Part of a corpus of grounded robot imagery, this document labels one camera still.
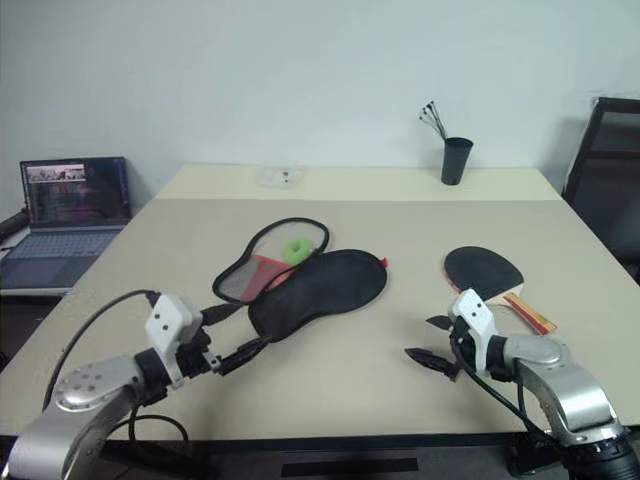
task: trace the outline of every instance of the green object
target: green object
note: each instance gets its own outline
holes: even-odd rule
[[[313,242],[306,238],[296,238],[284,247],[282,256],[289,265],[298,265],[304,262],[313,252]]]

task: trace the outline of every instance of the pen holder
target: pen holder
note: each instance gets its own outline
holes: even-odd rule
[[[457,185],[467,164],[473,142],[468,138],[449,137],[444,141],[444,160],[440,179],[446,185]]]

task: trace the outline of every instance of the laptop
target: laptop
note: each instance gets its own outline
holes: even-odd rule
[[[28,161],[20,171],[31,233],[0,263],[0,290],[63,294],[131,219],[126,161]]]

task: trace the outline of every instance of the laptop screen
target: laptop screen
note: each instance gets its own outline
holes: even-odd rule
[[[131,218],[125,159],[20,162],[32,227],[123,225]]]

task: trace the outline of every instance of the table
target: table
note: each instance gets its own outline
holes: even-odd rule
[[[640,360],[631,277],[533,169],[469,170],[458,187],[418,169],[309,169],[292,189],[259,187],[255,169],[190,165],[109,246],[0,376],[0,434],[15,435],[39,413],[62,346],[115,296],[157,288],[199,308],[221,303],[211,282],[263,226],[288,216],[325,223],[329,250],[360,248],[389,259],[389,283],[373,303],[316,320],[269,346],[228,377],[201,376],[150,407],[175,417],[196,440],[519,431],[522,426],[469,379],[457,383],[403,352],[446,354],[447,337],[424,319],[454,293],[444,255],[462,245],[492,248],[523,271],[525,300],[559,325],[578,362],[598,378],[625,424],[640,423]],[[67,369],[146,347],[144,300],[116,307],[92,326]],[[500,312],[502,333],[527,333]],[[255,336],[244,311],[211,327],[225,355]],[[496,385],[515,400],[513,385]],[[541,413],[529,402],[533,418]],[[143,422],[139,437],[175,439]]]

